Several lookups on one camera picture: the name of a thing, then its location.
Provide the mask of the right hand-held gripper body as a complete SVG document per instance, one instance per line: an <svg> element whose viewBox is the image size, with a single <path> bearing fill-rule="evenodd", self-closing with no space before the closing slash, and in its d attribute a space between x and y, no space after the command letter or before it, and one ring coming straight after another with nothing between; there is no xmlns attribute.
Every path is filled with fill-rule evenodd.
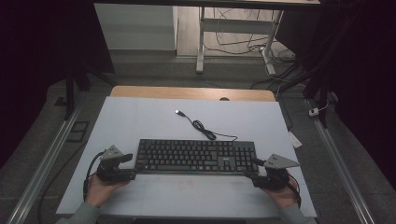
<svg viewBox="0 0 396 224"><path fill-rule="evenodd" d="M258 180L252 180L253 186L260 189L278 190L290 185L288 168L298 167L297 161L272 154L264 163L265 176L259 175Z"/></svg>

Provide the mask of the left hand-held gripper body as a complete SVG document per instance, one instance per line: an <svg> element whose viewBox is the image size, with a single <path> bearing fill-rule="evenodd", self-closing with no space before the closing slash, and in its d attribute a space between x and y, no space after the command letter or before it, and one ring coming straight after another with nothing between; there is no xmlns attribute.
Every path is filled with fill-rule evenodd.
<svg viewBox="0 0 396 224"><path fill-rule="evenodd" d="M115 145L108 149L100 152L98 157L100 158L99 165L96 170L98 177L104 182L127 182L119 181L118 172L120 168L120 158L126 154L123 154Z"/></svg>

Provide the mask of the black computer keyboard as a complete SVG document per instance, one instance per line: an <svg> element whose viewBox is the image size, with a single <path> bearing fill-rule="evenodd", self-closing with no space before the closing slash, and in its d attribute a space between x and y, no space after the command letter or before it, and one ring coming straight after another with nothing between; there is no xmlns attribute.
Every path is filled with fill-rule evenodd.
<svg viewBox="0 0 396 224"><path fill-rule="evenodd" d="M135 167L146 174L257 174L256 158L253 142L141 139Z"/></svg>

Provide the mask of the person's left hand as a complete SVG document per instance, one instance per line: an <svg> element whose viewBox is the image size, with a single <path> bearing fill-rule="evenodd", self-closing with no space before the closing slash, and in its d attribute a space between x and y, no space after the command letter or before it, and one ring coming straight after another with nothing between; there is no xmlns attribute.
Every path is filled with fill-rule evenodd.
<svg viewBox="0 0 396 224"><path fill-rule="evenodd" d="M116 183L104 182L97 174L94 174L89 179L88 191L84 202L100 208L118 188L128 184L129 181Z"/></svg>

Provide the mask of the person's right hand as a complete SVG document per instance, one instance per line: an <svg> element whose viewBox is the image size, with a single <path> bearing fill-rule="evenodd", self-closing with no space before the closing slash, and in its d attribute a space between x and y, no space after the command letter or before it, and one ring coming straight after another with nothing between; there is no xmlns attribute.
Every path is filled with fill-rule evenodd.
<svg viewBox="0 0 396 224"><path fill-rule="evenodd" d="M297 196L289 187L278 190L262 189L262 191L270 196L278 209L297 204Z"/></svg>

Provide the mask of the white paper tag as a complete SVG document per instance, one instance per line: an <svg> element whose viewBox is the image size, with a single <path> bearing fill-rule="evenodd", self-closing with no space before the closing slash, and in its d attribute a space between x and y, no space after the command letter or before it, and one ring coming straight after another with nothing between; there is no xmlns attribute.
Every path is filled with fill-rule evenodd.
<svg viewBox="0 0 396 224"><path fill-rule="evenodd" d="M292 132L289 132L289 136L290 136L290 141L294 148L298 148L303 145L301 141Z"/></svg>

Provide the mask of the white table cover sheet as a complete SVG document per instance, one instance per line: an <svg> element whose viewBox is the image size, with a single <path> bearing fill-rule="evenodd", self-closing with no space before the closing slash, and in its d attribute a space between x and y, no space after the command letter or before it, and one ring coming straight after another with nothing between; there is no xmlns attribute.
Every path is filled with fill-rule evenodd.
<svg viewBox="0 0 396 224"><path fill-rule="evenodd" d="M74 213L94 156L110 146L135 154L142 139L195 139L204 135L191 126L200 120L222 140L252 141L261 160L277 154L294 160L280 106L275 102L174 100L108 97L98 116L76 171L57 209ZM138 175L102 206L104 215L169 218L276 218L271 198L244 176Z"/></svg>

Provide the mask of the black floor plates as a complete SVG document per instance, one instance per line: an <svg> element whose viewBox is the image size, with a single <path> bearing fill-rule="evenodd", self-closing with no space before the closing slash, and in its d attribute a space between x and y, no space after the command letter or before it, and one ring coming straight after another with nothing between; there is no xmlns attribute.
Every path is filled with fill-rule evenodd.
<svg viewBox="0 0 396 224"><path fill-rule="evenodd" d="M88 131L88 121L76 121L70 130L66 141L71 143L81 143Z"/></svg>

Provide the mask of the black metal stand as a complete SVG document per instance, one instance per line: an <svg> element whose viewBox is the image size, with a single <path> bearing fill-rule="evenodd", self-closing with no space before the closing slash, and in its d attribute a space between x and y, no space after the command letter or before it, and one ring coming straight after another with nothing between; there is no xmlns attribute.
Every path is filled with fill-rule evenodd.
<svg viewBox="0 0 396 224"><path fill-rule="evenodd" d="M99 69L88 63L72 63L65 76L65 97L60 97L56 101L56 105L65 106L65 120L70 120L73 112L77 108L75 97L75 86L78 86L80 91L89 91L92 87L92 83L89 80L89 75L93 75L111 87L115 87L117 82L107 74L114 74L115 69L113 65L106 66L104 69Z"/></svg>
<svg viewBox="0 0 396 224"><path fill-rule="evenodd" d="M319 63L318 66L311 71L310 80L303 91L303 95L306 99L313 99L314 96L319 93L318 120L323 128L328 127L326 115L329 105L328 92L331 75L328 68L329 66L326 63Z"/></svg>

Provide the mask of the wooden table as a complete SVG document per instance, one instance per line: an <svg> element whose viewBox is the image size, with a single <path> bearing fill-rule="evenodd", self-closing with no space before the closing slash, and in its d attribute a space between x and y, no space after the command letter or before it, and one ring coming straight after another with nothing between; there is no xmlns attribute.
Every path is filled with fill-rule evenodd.
<svg viewBox="0 0 396 224"><path fill-rule="evenodd" d="M213 89L213 88L183 88L183 87L150 87L150 86L116 86L112 89L112 97L138 97L160 99L194 99L219 100L227 97L230 101L274 102L271 91Z"/></svg>

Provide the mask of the white cabinet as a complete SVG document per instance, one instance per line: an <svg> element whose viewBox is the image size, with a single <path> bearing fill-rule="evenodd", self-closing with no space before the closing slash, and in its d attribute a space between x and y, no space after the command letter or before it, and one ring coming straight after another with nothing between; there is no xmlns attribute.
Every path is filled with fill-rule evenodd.
<svg viewBox="0 0 396 224"><path fill-rule="evenodd" d="M99 3L94 7L109 49L177 49L177 7Z"/></svg>

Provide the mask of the dark curtain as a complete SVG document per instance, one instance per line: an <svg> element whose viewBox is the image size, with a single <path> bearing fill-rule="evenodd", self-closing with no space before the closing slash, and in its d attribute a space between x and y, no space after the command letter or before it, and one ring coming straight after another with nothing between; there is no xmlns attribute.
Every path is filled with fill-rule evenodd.
<svg viewBox="0 0 396 224"><path fill-rule="evenodd" d="M341 121L396 189L396 0L319 1L321 11L285 11L276 38L311 70L352 19L323 72Z"/></svg>
<svg viewBox="0 0 396 224"><path fill-rule="evenodd" d="M97 0L0 0L0 168L69 74L112 73Z"/></svg>

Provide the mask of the aluminium floor rail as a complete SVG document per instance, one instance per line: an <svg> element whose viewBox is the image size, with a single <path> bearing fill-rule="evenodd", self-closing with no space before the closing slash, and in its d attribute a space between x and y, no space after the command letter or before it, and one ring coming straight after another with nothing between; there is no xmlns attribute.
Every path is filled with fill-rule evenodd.
<svg viewBox="0 0 396 224"><path fill-rule="evenodd" d="M311 109L308 110L308 117L315 123L318 134L328 151L330 159L332 160L334 170L337 172L341 182L343 183L346 194L356 211L360 223L375 224L375 218L369 209L367 202L364 200L358 185L352 178L352 175L347 168L347 164L344 162L330 132L323 126L318 115L311 115Z"/></svg>
<svg viewBox="0 0 396 224"><path fill-rule="evenodd" d="M67 135L70 133L71 128L74 125L78 114L86 101L86 98L87 92L84 91L78 94L74 111L68 117L68 120L63 121L61 127L58 129L54 139L46 151L46 154L36 168L32 178L30 179L27 187L14 207L6 224L23 224L27 218L32 206L34 205L35 199L39 194L39 191L43 188L50 170L55 163L64 145L64 142L66 141Z"/></svg>

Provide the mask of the desk with white frame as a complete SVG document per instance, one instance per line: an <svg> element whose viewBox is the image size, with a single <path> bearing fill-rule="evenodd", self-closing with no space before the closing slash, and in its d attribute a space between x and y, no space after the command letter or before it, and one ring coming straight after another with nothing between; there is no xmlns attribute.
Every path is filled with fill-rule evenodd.
<svg viewBox="0 0 396 224"><path fill-rule="evenodd" d="M319 0L92 0L100 4L147 5L147 6L178 6L199 7L199 44L197 49L196 73L204 71L204 37L205 32L219 32L215 19L205 18L207 7L270 9L276 14L271 21L239 21L226 20L224 31L237 34L268 35L260 53L265 63L268 75L274 75L276 70L271 62L269 52L274 41L278 25L285 10L310 10L320 8Z"/></svg>

